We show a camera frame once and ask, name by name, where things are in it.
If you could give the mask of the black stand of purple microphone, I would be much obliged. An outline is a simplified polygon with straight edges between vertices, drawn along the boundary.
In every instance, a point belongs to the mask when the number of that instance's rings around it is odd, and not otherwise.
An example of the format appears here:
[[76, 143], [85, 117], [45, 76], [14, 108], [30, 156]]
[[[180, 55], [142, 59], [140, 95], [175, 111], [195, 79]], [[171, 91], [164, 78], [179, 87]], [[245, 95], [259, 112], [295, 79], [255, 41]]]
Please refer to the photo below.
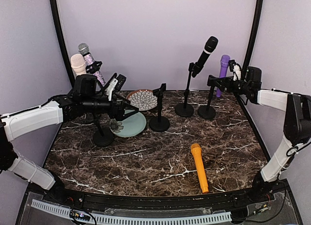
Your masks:
[[198, 115], [201, 118], [204, 118], [206, 120], [211, 120], [211, 119], [215, 118], [215, 116], [216, 116], [215, 109], [213, 107], [211, 107], [211, 101], [213, 98], [214, 89], [215, 89], [215, 87], [210, 87], [207, 104], [201, 105], [198, 108]]

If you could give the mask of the orange microphone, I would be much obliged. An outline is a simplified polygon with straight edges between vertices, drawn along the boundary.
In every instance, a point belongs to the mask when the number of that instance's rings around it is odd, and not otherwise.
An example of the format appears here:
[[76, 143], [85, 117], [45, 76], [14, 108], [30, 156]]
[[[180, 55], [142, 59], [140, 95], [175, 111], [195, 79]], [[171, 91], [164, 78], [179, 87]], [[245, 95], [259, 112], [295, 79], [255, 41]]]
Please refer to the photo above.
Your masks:
[[206, 176], [203, 159], [202, 159], [201, 146], [198, 143], [192, 144], [190, 148], [190, 152], [195, 162], [201, 191], [202, 193], [208, 193], [209, 192], [208, 182], [207, 182], [207, 176]]

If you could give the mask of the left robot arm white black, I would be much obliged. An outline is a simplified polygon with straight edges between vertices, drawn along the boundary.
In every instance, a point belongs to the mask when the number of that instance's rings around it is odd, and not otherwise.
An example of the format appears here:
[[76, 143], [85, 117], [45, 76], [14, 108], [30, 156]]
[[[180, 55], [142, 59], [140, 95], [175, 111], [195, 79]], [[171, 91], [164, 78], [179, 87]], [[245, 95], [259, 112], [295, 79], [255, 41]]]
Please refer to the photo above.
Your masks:
[[12, 142], [29, 133], [36, 133], [49, 126], [60, 125], [90, 113], [96, 117], [107, 114], [109, 118], [122, 121], [138, 113], [128, 99], [117, 94], [126, 77], [114, 73], [106, 85], [96, 76], [77, 76], [73, 88], [67, 94], [50, 97], [44, 104], [30, 107], [0, 117], [0, 170], [9, 171], [24, 180], [49, 191], [57, 203], [69, 199], [63, 182], [54, 173], [37, 165], [15, 150]]

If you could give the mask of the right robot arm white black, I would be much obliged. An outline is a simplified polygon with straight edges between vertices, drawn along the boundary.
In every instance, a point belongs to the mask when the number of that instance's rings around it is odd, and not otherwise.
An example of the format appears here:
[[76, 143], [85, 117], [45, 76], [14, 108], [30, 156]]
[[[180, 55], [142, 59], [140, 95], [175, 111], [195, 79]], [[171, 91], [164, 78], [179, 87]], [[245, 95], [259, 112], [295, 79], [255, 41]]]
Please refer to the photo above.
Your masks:
[[234, 72], [233, 76], [222, 78], [210, 75], [207, 80], [211, 88], [244, 95], [253, 104], [284, 113], [280, 144], [271, 159], [256, 174], [253, 188], [248, 191], [248, 199], [253, 203], [266, 196], [266, 187], [276, 182], [295, 156], [311, 144], [311, 97], [277, 89], [263, 89], [261, 76], [261, 69], [248, 67], [246, 73]]

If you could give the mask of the empty black microphone stand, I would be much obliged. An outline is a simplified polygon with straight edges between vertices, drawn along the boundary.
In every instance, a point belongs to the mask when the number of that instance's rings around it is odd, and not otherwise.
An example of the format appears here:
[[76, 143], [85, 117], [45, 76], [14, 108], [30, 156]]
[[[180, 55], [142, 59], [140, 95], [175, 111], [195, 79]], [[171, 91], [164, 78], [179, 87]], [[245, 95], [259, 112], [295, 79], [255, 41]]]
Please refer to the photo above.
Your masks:
[[166, 83], [161, 84], [160, 88], [153, 90], [153, 95], [157, 97], [157, 116], [149, 121], [149, 127], [155, 132], [165, 132], [170, 127], [169, 120], [162, 116], [163, 92], [166, 91]]

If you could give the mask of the black stand of cream microphone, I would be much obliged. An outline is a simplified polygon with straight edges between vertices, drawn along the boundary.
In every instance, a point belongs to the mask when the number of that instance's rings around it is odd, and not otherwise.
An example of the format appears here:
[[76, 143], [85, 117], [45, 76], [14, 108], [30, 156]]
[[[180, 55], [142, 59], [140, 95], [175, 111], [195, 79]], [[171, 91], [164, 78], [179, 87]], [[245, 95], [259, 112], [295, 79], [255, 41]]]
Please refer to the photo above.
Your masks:
[[99, 122], [99, 116], [95, 113], [92, 114], [93, 122], [97, 127], [97, 131], [93, 135], [93, 142], [96, 146], [106, 147], [110, 145], [114, 140], [114, 134], [109, 128], [102, 128]]

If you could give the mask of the cream pink microphone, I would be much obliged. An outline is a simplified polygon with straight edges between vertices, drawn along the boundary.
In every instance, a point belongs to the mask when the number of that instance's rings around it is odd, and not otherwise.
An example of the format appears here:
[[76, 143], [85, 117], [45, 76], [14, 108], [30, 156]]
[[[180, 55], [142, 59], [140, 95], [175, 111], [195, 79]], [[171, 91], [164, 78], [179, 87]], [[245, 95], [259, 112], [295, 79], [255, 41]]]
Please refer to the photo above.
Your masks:
[[77, 76], [86, 74], [86, 62], [80, 53], [74, 54], [70, 58], [71, 68]]

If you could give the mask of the glitter silver purple microphone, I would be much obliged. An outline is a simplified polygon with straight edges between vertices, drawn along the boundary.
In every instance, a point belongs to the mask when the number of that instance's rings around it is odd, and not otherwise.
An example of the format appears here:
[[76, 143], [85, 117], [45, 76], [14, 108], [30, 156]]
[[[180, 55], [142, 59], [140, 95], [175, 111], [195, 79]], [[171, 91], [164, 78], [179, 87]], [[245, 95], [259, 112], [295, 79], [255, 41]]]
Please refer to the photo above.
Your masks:
[[100, 83], [104, 86], [106, 84], [104, 77], [100, 71], [102, 62], [95, 61], [92, 54], [90, 53], [89, 46], [86, 43], [78, 45], [78, 51], [83, 56], [86, 63], [86, 72], [97, 77]]

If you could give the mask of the light green plate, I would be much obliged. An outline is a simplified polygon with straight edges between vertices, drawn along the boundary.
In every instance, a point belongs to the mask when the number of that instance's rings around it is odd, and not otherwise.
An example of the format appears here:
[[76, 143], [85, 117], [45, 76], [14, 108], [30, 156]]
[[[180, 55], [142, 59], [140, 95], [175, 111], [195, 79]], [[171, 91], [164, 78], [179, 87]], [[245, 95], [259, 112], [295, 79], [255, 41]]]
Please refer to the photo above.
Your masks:
[[138, 112], [123, 121], [111, 119], [109, 128], [113, 134], [121, 138], [131, 138], [140, 134], [146, 127], [145, 116]]

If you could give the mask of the floral patterned bowl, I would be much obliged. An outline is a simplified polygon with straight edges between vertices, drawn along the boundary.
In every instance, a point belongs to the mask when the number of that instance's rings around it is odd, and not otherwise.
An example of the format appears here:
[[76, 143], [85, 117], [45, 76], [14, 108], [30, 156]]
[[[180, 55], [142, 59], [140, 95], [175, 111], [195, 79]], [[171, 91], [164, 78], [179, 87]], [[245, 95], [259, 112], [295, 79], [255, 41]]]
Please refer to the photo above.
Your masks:
[[157, 97], [149, 89], [132, 91], [127, 95], [126, 99], [139, 111], [148, 111], [157, 107]]

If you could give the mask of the right black frame post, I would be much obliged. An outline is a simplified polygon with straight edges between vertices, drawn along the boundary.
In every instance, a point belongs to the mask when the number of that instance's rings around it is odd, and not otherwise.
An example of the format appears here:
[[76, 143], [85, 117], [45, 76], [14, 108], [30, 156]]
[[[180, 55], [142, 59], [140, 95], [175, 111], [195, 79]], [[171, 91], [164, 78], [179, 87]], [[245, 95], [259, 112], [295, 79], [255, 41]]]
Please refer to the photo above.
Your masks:
[[249, 66], [250, 61], [251, 61], [251, 57], [252, 57], [252, 53], [254, 50], [254, 46], [255, 46], [255, 42], [256, 42], [256, 38], [257, 38], [257, 33], [258, 33], [259, 22], [260, 22], [260, 17], [261, 17], [261, 12], [262, 12], [262, 6], [263, 6], [263, 0], [256, 0], [250, 37], [249, 37], [249, 41], [248, 41], [243, 65], [242, 65], [242, 72], [246, 72], [247, 67]]

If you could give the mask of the black frame post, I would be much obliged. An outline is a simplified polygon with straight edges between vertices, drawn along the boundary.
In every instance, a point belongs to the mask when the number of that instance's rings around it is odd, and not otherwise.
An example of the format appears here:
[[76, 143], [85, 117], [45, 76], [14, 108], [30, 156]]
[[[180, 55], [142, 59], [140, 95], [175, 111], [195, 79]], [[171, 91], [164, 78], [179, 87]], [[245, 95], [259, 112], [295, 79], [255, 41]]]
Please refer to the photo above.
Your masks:
[[259, 22], [260, 22], [260, 17], [261, 17], [261, 12], [262, 12], [262, 6], [263, 6], [263, 0], [256, 0], [250, 37], [249, 37], [249, 41], [248, 41], [243, 65], [242, 65], [242, 72], [246, 72], [247, 67], [249, 66], [250, 61], [251, 61], [251, 57], [252, 57], [252, 53], [254, 50], [254, 46], [255, 46], [255, 42], [256, 42], [256, 38], [257, 38], [257, 33], [258, 33]]
[[49, 1], [50, 1], [52, 18], [53, 18], [54, 28], [55, 28], [60, 52], [61, 52], [62, 59], [65, 65], [66, 73], [69, 78], [70, 85], [73, 87], [75, 83], [75, 77], [74, 77], [74, 74], [73, 74], [73, 71], [70, 65], [70, 59], [69, 59], [63, 31], [62, 31], [60, 15], [59, 15], [59, 10], [57, 6], [57, 0], [49, 0]]

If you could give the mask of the left black frame post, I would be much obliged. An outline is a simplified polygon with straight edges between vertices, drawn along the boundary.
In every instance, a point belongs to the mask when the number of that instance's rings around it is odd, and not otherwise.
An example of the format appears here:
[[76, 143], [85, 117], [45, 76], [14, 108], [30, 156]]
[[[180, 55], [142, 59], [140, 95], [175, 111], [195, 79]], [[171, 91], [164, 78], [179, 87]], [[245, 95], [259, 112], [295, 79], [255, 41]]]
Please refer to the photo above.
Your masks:
[[59, 15], [59, 10], [57, 6], [57, 0], [49, 0], [49, 1], [50, 1], [52, 18], [53, 18], [54, 28], [55, 28], [60, 52], [61, 52], [62, 59], [65, 65], [66, 73], [69, 78], [70, 85], [73, 87], [75, 83], [75, 77], [74, 77], [74, 74], [73, 74], [73, 71], [70, 65], [70, 59], [69, 59], [63, 31], [62, 31], [60, 15]]

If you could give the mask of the black front rail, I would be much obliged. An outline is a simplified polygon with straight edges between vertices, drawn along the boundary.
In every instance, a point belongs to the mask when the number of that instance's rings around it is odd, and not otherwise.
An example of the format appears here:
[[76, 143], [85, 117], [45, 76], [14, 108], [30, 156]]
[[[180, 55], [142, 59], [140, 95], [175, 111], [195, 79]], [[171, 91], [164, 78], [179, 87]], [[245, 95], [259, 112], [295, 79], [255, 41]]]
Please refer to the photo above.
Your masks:
[[97, 194], [65, 189], [68, 206], [80, 209], [104, 211], [113, 209], [178, 210], [193, 208], [239, 209], [252, 203], [271, 201], [273, 196], [252, 196], [251, 189], [222, 193], [177, 197], [134, 197]]

